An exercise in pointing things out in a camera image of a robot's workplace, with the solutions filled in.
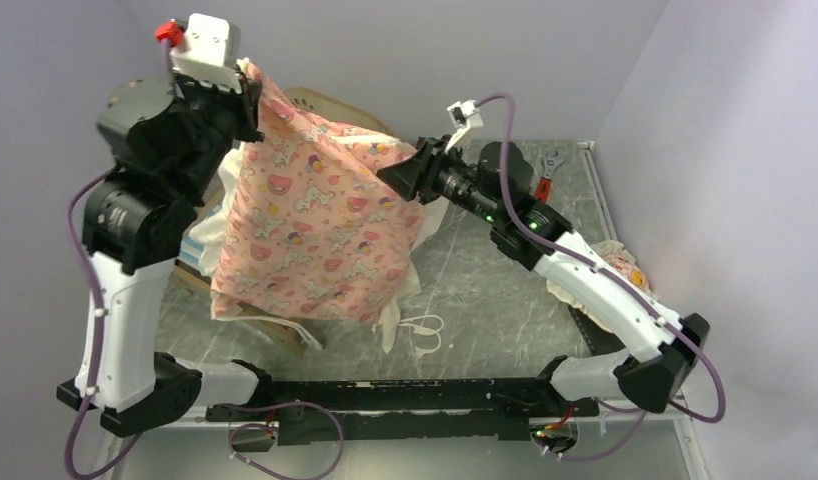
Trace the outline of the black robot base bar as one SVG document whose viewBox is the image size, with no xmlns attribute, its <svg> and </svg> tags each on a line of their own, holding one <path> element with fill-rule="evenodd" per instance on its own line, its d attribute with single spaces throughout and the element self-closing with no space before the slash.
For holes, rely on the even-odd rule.
<svg viewBox="0 0 818 480">
<path fill-rule="evenodd" d="M 280 405 L 273 416 L 265 407 Z M 316 441 L 494 437 L 522 441 L 544 420 L 594 417 L 593 400 L 570 402 L 533 377 L 447 380 L 275 381 L 240 411 L 207 408 L 215 423 L 272 418 L 282 446 Z"/>
</svg>

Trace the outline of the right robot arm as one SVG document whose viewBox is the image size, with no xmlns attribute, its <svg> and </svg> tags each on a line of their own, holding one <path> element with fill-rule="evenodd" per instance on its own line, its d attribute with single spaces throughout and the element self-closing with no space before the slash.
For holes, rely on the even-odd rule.
<svg viewBox="0 0 818 480">
<path fill-rule="evenodd" d="M 542 411 L 559 415 L 584 398 L 623 397 L 662 413 L 696 363 L 709 324 L 677 312 L 641 290 L 598 255 L 572 224 L 537 199 L 533 167 L 514 143 L 491 142 L 469 165 L 445 140 L 426 139 L 409 159 L 377 177 L 402 199 L 445 198 L 487 222 L 497 249 L 571 295 L 620 340 L 620 350 L 554 359 L 536 388 Z"/>
</svg>

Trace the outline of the red handled adjustable wrench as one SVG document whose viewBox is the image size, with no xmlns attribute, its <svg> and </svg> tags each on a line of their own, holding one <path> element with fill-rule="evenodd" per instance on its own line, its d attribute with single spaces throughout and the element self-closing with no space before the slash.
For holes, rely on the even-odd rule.
<svg viewBox="0 0 818 480">
<path fill-rule="evenodd" d="M 552 190 L 553 175 L 563 163 L 564 158 L 558 150 L 554 150 L 551 154 L 542 159 L 541 172 L 533 193 L 537 200 L 543 203 L 548 202 Z"/>
</svg>

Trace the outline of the aluminium rail at table edge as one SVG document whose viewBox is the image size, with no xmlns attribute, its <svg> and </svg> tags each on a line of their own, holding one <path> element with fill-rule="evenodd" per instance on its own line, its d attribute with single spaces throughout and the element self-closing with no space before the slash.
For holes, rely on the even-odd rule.
<svg viewBox="0 0 818 480">
<path fill-rule="evenodd" d="M 593 141 L 578 141 L 577 142 L 577 149 L 578 154 L 582 160 L 582 163 L 586 169 L 587 177 L 590 182 L 590 185 L 593 189 L 595 201 L 597 204 L 597 208 L 599 211 L 599 218 L 602 226 L 602 230 L 608 240 L 617 241 L 618 236 L 616 232 L 616 228 L 614 222 L 611 218 L 610 211 L 608 209 L 608 205 L 606 202 L 606 197 L 604 195 L 604 191 L 598 176 L 598 172 L 596 169 L 596 165 L 594 163 L 594 155 L 593 155 L 593 147 L 595 143 Z"/>
</svg>

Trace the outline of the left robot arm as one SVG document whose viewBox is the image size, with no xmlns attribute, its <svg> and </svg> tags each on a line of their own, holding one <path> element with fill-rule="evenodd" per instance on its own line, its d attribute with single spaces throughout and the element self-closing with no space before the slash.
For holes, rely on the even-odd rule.
<svg viewBox="0 0 818 480">
<path fill-rule="evenodd" d="M 89 318 L 79 371 L 56 396 L 79 412 L 98 409 L 101 427 L 120 438 L 195 407 L 257 420 L 272 406 L 269 374 L 248 362 L 198 364 L 155 348 L 164 290 L 218 166 L 235 143 L 261 139 L 261 86 L 237 67 L 229 73 L 230 86 L 182 73 L 130 82 L 96 122 L 114 166 L 83 191 L 72 231 Z"/>
</svg>

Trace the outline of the wooden pet bed frame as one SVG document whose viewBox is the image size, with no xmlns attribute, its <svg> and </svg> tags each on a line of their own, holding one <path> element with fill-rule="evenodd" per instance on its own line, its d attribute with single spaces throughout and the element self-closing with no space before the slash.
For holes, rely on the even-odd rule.
<svg viewBox="0 0 818 480">
<path fill-rule="evenodd" d="M 312 89 L 293 87 L 285 91 L 292 103 L 300 108 L 332 121 L 345 122 L 389 134 L 391 130 L 372 114 L 336 100 Z M 196 223 L 221 211 L 225 189 L 219 179 L 210 184 L 205 205 L 198 210 Z M 199 267 L 203 247 L 190 236 L 183 238 L 183 246 L 171 275 L 171 281 L 202 300 L 212 294 L 211 278 L 204 276 Z M 313 345 L 305 337 L 306 331 L 299 320 L 277 319 L 259 308 L 240 303 L 232 320 L 256 333 L 266 336 L 280 351 L 301 358 Z"/>
</svg>

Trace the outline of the pink unicorn print mattress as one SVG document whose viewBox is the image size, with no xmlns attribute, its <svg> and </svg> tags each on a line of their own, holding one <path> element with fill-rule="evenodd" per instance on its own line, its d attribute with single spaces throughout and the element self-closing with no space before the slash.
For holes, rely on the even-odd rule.
<svg viewBox="0 0 818 480">
<path fill-rule="evenodd" d="M 377 177 L 414 153 L 411 144 L 296 106 L 248 59 L 259 82 L 263 140 L 222 160 L 224 196 L 190 230 L 202 249 L 217 321 L 254 318 L 299 326 L 303 320 L 353 321 L 382 334 L 390 351 L 402 327 L 426 334 L 399 303 L 421 291 L 414 250 L 432 237 L 447 203 L 401 199 Z"/>
</svg>

